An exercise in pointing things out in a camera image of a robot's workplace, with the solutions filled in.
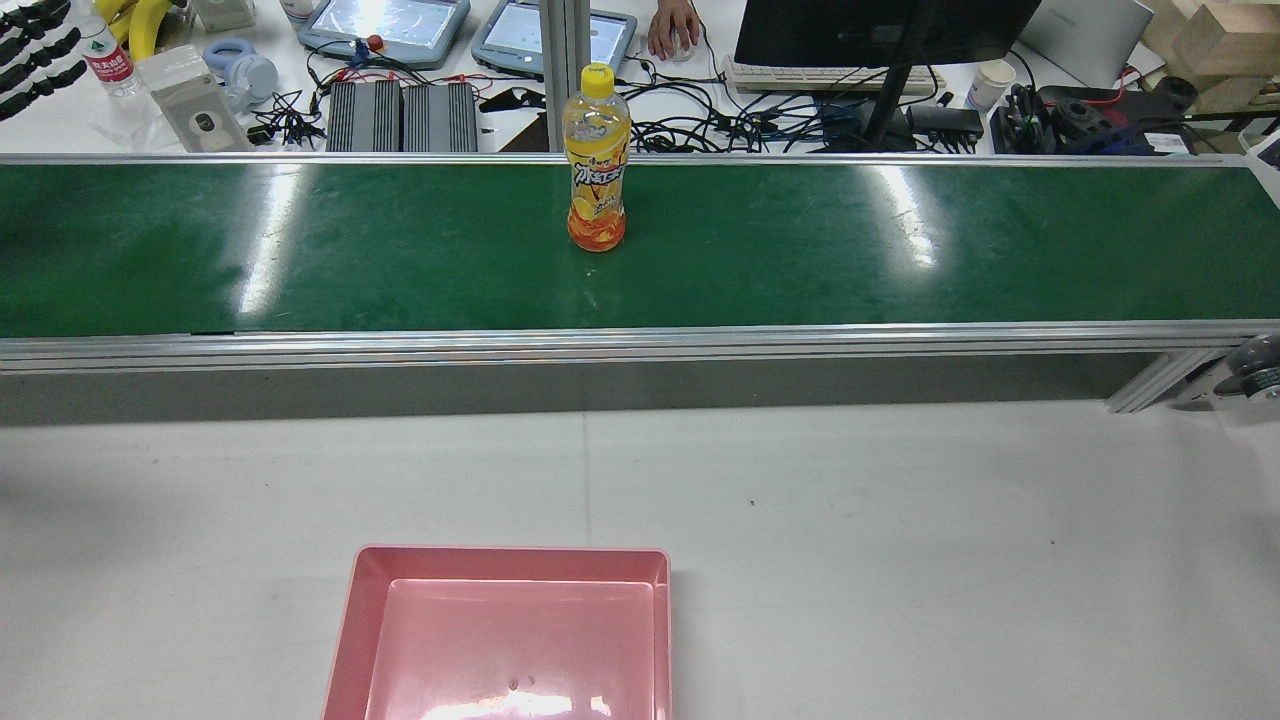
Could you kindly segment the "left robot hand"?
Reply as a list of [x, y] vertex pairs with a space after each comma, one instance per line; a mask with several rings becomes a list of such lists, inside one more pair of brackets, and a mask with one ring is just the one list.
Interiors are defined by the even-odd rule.
[[74, 85], [88, 67], [70, 1], [4, 1], [1, 9], [1, 119]]

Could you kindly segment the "person bare hand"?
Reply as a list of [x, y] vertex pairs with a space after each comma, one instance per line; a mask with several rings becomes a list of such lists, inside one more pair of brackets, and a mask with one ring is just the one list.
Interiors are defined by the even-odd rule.
[[687, 61], [701, 44], [703, 23], [692, 1], [657, 1], [646, 32], [649, 54], [664, 61]]

